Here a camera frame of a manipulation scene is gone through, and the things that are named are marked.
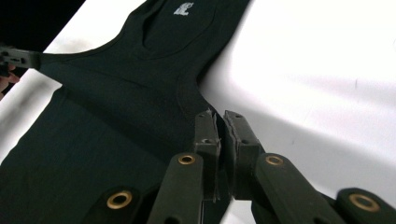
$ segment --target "white table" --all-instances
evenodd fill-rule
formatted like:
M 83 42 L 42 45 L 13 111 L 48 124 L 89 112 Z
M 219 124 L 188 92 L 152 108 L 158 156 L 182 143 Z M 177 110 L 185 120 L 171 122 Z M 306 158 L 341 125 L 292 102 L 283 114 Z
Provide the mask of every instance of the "white table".
M 143 0 L 87 0 L 46 52 L 93 49 Z M 252 0 L 200 89 L 243 114 L 266 151 L 315 186 L 370 190 L 396 206 L 396 2 Z M 0 161 L 61 84 L 29 70 L 0 103 Z M 224 223 L 254 223 L 234 203 Z

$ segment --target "brass eyelet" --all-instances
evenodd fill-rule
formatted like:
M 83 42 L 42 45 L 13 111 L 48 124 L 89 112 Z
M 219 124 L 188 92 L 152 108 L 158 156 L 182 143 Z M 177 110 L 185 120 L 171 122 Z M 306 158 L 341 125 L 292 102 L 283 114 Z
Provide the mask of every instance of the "brass eyelet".
M 278 156 L 267 156 L 265 160 L 271 165 L 282 165 L 283 160 Z
M 366 201 L 368 204 L 361 203 L 359 199 Z M 379 205 L 372 198 L 369 198 L 365 195 L 354 193 L 349 195 L 349 200 L 360 209 L 363 209 L 368 212 L 377 212 L 379 211 Z
M 178 158 L 178 163 L 183 165 L 190 165 L 195 163 L 195 158 L 193 156 L 184 155 Z
M 116 202 L 116 198 L 123 198 L 124 200 L 122 202 Z M 108 199 L 107 199 L 107 207 L 111 208 L 111 209 L 121 209 L 123 207 L 125 207 L 126 205 L 128 205 L 131 201 L 132 201 L 133 195 L 131 193 L 131 191 L 129 190 L 123 190 L 120 192 L 117 192 L 113 195 L 111 195 Z

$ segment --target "neckline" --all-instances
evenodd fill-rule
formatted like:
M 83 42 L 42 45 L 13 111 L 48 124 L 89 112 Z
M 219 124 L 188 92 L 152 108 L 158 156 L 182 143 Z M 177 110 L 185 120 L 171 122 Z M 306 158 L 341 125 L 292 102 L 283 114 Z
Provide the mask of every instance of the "neckline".
M 171 56 L 174 55 L 180 51 L 182 51 L 183 49 L 185 49 L 188 45 L 190 45 L 192 42 L 194 42 L 200 35 L 202 35 L 202 33 L 205 32 L 205 30 L 207 30 L 207 28 L 212 24 L 216 12 L 217 12 L 217 8 L 218 8 L 218 2 L 219 0 L 215 0 L 213 1 L 214 9 L 213 9 L 213 13 L 212 13 L 212 17 L 210 19 L 210 23 L 197 35 L 195 35 L 193 38 L 191 38 L 190 41 L 188 41 L 186 44 L 182 45 L 181 47 L 174 49 L 174 50 L 168 50 L 168 51 L 164 51 L 164 52 L 159 52 L 153 49 L 149 49 L 145 46 L 145 37 L 147 32 L 145 31 L 145 25 L 147 24 L 147 22 L 152 18 L 157 16 L 157 14 L 160 13 L 161 9 L 164 7 L 165 2 L 167 0 L 161 0 L 159 2 L 156 3 L 156 5 L 154 5 L 151 9 L 148 9 L 148 7 L 150 7 L 150 5 L 148 4 L 145 8 L 145 10 L 148 12 L 146 15 L 139 17 L 140 20 L 138 20 L 137 22 L 137 28 L 136 28 L 136 38 L 134 39 L 134 41 L 136 41 L 136 49 L 134 50 L 134 54 L 137 58 L 141 59 L 141 60 L 156 60 L 156 59 L 161 59 L 167 56 Z

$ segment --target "hole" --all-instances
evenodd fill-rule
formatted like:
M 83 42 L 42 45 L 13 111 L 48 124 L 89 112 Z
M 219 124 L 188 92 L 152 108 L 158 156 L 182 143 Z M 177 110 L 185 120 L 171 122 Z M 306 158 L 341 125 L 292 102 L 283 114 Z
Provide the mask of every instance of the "hole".
M 189 165 L 195 162 L 195 158 L 193 156 L 181 156 L 178 158 L 178 162 L 183 165 Z
M 212 141 L 210 141 L 209 139 L 203 139 L 202 142 L 203 143 L 211 143 Z
M 111 195 L 107 200 L 107 207 L 111 209 L 120 209 L 132 201 L 132 193 L 129 190 L 123 190 Z
M 126 201 L 126 197 L 124 195 L 117 196 L 113 200 L 114 203 L 125 203 L 125 201 Z
M 176 217 L 169 217 L 163 224 L 180 224 L 180 220 L 178 220 Z
M 331 222 L 324 217 L 315 217 L 314 223 L 315 224 L 331 224 Z
M 379 211 L 379 205 L 372 198 L 367 197 L 363 194 L 354 193 L 349 195 L 349 200 L 360 209 L 367 212 L 377 212 Z
M 278 156 L 267 156 L 265 160 L 271 165 L 281 165 L 283 164 L 283 160 Z

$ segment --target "black tank top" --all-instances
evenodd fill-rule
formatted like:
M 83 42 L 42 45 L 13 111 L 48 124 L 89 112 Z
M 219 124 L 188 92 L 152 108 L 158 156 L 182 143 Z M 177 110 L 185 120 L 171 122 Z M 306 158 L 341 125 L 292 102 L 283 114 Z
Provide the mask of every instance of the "black tank top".
M 41 54 L 63 84 L 0 167 L 1 223 L 81 223 L 109 189 L 142 198 L 191 151 L 197 88 L 248 0 L 148 0 L 98 49 Z

